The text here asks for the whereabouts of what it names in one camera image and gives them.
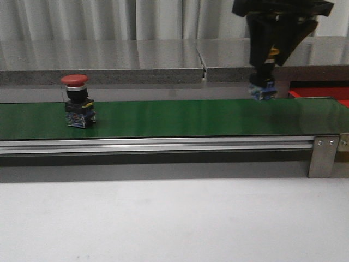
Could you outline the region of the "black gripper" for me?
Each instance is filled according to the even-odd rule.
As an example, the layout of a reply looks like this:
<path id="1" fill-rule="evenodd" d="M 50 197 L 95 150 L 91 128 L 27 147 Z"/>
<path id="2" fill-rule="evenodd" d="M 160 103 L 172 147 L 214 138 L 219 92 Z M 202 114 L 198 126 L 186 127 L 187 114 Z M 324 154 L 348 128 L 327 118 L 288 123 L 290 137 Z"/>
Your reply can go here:
<path id="1" fill-rule="evenodd" d="M 296 47 L 312 33 L 318 22 L 308 19 L 281 19 L 276 15 L 252 14 L 293 14 L 297 16 L 330 15 L 334 3 L 330 1 L 234 1 L 232 13 L 246 17 L 250 33 L 249 63 L 255 68 L 260 79 L 273 78 L 275 63 L 266 63 L 273 45 L 279 50 L 275 62 L 283 66 Z"/>

